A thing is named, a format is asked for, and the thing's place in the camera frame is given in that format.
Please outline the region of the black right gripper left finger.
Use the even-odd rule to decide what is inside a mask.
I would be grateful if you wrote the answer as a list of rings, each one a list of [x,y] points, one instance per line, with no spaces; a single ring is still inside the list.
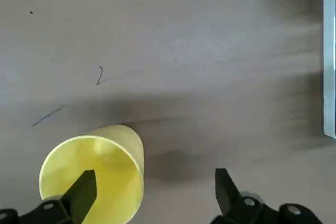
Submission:
[[[96,197],[95,171],[86,170],[59,199],[44,201],[21,216],[15,209],[1,209],[1,223],[82,223]]]

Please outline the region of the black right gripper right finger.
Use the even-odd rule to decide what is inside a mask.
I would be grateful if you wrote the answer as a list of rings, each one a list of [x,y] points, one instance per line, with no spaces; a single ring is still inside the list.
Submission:
[[[215,195],[222,214],[214,218],[212,223],[322,223],[310,209],[303,205],[286,203],[278,210],[274,210],[252,195],[242,195],[225,168],[215,170]]]

